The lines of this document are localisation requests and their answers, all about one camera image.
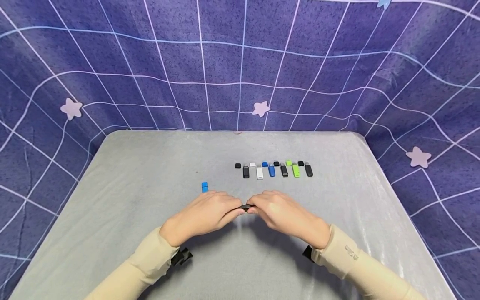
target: long sleeve shirt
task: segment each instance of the long sleeve shirt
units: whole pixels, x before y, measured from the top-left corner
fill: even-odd
[[[136,300],[170,268],[178,247],[150,232],[135,252],[103,280],[85,300]],[[408,282],[358,248],[345,232],[330,226],[325,249],[312,251],[312,260],[341,279],[351,281],[365,300],[425,300]]]

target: light blue star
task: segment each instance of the light blue star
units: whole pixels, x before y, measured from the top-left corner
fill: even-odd
[[[388,6],[390,5],[390,2],[392,2],[392,0],[379,0],[378,4],[377,4],[377,7],[381,7],[383,5],[384,10],[386,10],[388,8]]]

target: purple fabric backdrop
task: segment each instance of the purple fabric backdrop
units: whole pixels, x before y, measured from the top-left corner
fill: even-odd
[[[480,299],[479,0],[0,12],[0,299],[105,136],[125,129],[358,132],[454,293]]]

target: person's left hand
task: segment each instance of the person's left hand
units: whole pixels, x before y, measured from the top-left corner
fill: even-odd
[[[244,214],[243,209],[235,209],[241,205],[240,199],[226,192],[202,193],[165,222],[160,228],[160,236],[170,246],[179,247],[189,238],[219,230]]]

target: gray table surface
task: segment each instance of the gray table surface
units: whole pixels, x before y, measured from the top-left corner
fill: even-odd
[[[235,163],[309,161],[308,178],[242,178]],[[454,299],[364,139],[350,132],[141,132],[109,135],[33,258],[11,300],[80,300],[143,237],[201,192],[244,202],[280,190],[334,223],[430,300]],[[143,299],[359,299],[310,263],[306,244],[243,215],[186,243],[194,257]]]

